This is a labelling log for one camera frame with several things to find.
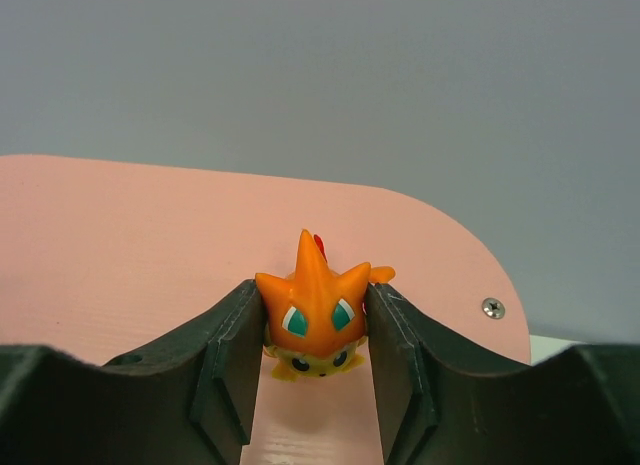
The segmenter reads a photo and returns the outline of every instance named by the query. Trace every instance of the yellow figure body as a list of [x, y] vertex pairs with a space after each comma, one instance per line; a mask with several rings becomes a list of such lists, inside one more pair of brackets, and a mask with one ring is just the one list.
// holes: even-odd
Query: yellow figure body
[[264, 353], [278, 360], [272, 376], [295, 381], [300, 375], [325, 377], [361, 365], [364, 358], [356, 349], [367, 339], [367, 285], [394, 276], [393, 268], [372, 268], [368, 262], [334, 272], [320, 238], [303, 230], [293, 273], [255, 277], [268, 314]]

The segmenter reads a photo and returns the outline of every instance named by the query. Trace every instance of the screw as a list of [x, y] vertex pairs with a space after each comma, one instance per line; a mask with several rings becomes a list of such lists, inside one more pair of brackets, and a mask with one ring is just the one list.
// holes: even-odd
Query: screw
[[485, 298], [482, 301], [482, 311], [489, 318], [499, 320], [506, 312], [504, 305], [497, 298]]

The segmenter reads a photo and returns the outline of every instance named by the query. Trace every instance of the plastic figurine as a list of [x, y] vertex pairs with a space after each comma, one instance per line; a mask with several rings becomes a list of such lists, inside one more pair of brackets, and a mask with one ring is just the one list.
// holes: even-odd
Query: plastic figurine
[[322, 240], [303, 230], [293, 273], [255, 277], [268, 314], [264, 353], [278, 359], [271, 375], [293, 382], [300, 375], [325, 377], [364, 363], [356, 349], [367, 340], [367, 285], [393, 277], [393, 268], [372, 268], [368, 262], [334, 272]]

